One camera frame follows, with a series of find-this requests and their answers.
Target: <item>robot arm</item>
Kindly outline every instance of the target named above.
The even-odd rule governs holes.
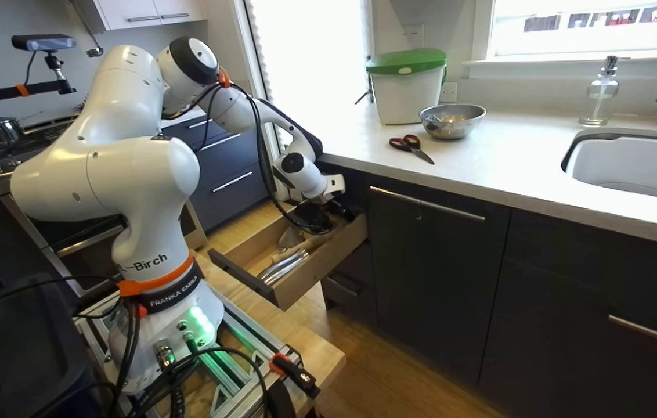
[[[119,294],[147,306],[125,391],[141,391],[161,374],[161,342],[185,358],[185,342],[214,343],[222,321],[222,303],[201,281],[179,224],[199,179],[197,158],[179,139],[155,139],[162,113],[181,113],[211,92],[214,119],[249,130],[258,126],[255,106],[259,122],[276,122],[294,136],[286,155],[271,146],[269,163],[299,196],[330,200],[344,187],[313,164],[322,150],[313,135],[262,99],[237,88],[214,94],[217,88],[217,55],[199,40],[176,40],[158,57],[136,45],[117,45],[99,65],[77,120],[12,173],[13,200],[33,217],[125,216],[128,228],[113,240],[113,261],[125,279]],[[129,325],[124,317],[110,332],[117,360],[125,358]],[[181,335],[181,323],[197,335]]]
[[[242,88],[222,83],[217,55],[205,42],[193,37],[174,40],[162,51],[161,67],[162,77],[172,81],[165,97],[168,115],[197,102],[217,122],[233,133],[273,122],[293,136],[286,150],[278,144],[268,144],[269,164],[291,185],[291,196],[330,202],[345,189],[344,175],[322,175],[313,164],[322,155],[322,141],[271,102],[249,97]]]

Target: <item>white countertop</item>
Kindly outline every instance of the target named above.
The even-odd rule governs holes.
[[[580,184],[559,169],[580,130],[573,119],[487,113],[466,139],[437,141],[423,126],[378,122],[370,103],[331,115],[305,120],[326,141],[326,163],[657,240],[657,196]],[[634,120],[608,128],[619,126],[657,130]],[[437,164],[387,146],[387,136],[408,133]]]

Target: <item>drawer handle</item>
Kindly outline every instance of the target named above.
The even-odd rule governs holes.
[[[222,136],[222,139],[218,139],[218,141],[214,141],[214,144],[206,144],[206,146],[201,146],[199,150],[210,150],[210,149],[214,149],[214,146],[234,141],[237,136],[242,136],[242,133],[240,133],[240,135]]]
[[[360,297],[360,290],[349,288],[345,283],[342,283],[342,281],[338,281],[338,279],[334,279],[334,276],[327,276],[326,281],[327,281],[327,283],[331,283],[334,288],[338,288],[338,290],[349,293],[351,297]]]
[[[89,236],[89,238],[74,240],[74,243],[70,243],[70,246],[55,250],[55,254],[59,254],[59,257],[68,257],[68,254],[71,254],[71,253],[80,253],[80,250],[84,250],[84,249],[90,249],[90,246],[95,246],[95,243],[110,238],[110,236],[120,235],[120,229],[124,229],[120,224],[113,224],[113,228],[110,228],[110,229],[104,229],[104,232],[98,232],[98,235],[92,235],[92,236]]]
[[[190,122],[190,126],[185,126],[185,130],[194,130],[194,128],[201,128],[201,126],[210,126],[210,119]]]
[[[437,210],[443,210],[443,213],[453,213],[453,216],[459,216],[459,217],[470,217],[470,221],[477,221],[477,222],[487,221],[480,213],[461,210],[461,209],[454,209],[454,206],[443,206],[443,203],[437,203],[437,202],[417,200],[417,196],[392,192],[392,189],[385,189],[385,187],[370,185],[370,189],[394,196],[394,200],[413,202],[413,203],[421,203],[421,206],[430,206],[430,209],[437,209]]]
[[[234,184],[240,184],[240,181],[243,181],[243,179],[249,179],[249,175],[253,175],[253,172],[247,172],[247,173],[242,173],[242,175],[229,179],[228,184],[221,184],[221,185],[211,187],[211,194],[217,194],[217,192],[221,192],[221,189],[225,189],[225,187],[233,187]]]
[[[638,332],[638,335],[646,335],[646,337],[657,338],[657,330],[646,326],[646,325],[641,325],[641,323],[631,323],[631,321],[626,321],[626,317],[623,317],[623,316],[615,316],[615,314],[608,314],[608,321],[611,321],[614,325],[617,325],[617,326],[626,326],[626,330],[634,330],[634,332]]]

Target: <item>cabinet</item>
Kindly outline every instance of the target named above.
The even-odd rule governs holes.
[[[370,187],[377,326],[477,383],[509,210],[406,184]]]
[[[74,0],[92,31],[205,21],[201,0]]]
[[[193,119],[162,135],[183,139],[197,152],[199,184],[190,206],[206,232],[268,200],[255,133],[228,133],[214,120]]]
[[[657,243],[513,213],[480,388],[511,416],[657,416]]]
[[[373,274],[371,274],[371,243],[358,246],[334,271],[322,281],[327,309],[338,309],[345,316],[373,325]]]

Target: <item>stainless steel sink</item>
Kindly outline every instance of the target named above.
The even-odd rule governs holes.
[[[657,196],[657,130],[582,130],[562,169],[582,184]]]

